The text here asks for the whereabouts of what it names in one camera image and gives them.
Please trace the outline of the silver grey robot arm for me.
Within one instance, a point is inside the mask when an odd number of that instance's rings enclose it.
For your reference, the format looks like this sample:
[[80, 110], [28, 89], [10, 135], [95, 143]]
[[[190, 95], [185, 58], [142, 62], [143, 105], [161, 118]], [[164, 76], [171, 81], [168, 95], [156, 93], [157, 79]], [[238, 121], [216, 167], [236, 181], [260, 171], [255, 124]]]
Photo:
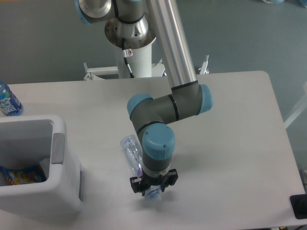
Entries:
[[127, 104], [129, 118], [142, 147], [142, 171], [130, 179], [135, 193], [153, 185], [161, 190], [178, 179], [170, 164], [175, 133], [169, 124], [209, 111], [213, 97], [199, 84], [174, 0], [77, 0], [75, 7], [85, 25], [104, 21], [105, 35], [117, 53], [120, 78], [152, 74], [151, 45], [159, 44], [171, 93], [159, 98], [137, 94]]

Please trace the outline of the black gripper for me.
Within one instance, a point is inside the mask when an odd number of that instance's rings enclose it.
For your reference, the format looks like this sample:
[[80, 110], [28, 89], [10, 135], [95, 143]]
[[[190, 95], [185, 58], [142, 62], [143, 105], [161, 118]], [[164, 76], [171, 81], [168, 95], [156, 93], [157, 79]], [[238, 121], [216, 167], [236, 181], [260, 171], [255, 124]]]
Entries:
[[158, 176], [157, 178], [150, 177], [142, 171], [142, 177], [131, 177], [130, 185], [134, 193], [141, 193], [145, 196], [145, 191], [151, 186], [160, 186], [161, 191], [164, 192], [169, 186], [173, 186], [178, 179], [176, 169], [171, 169], [165, 175]]

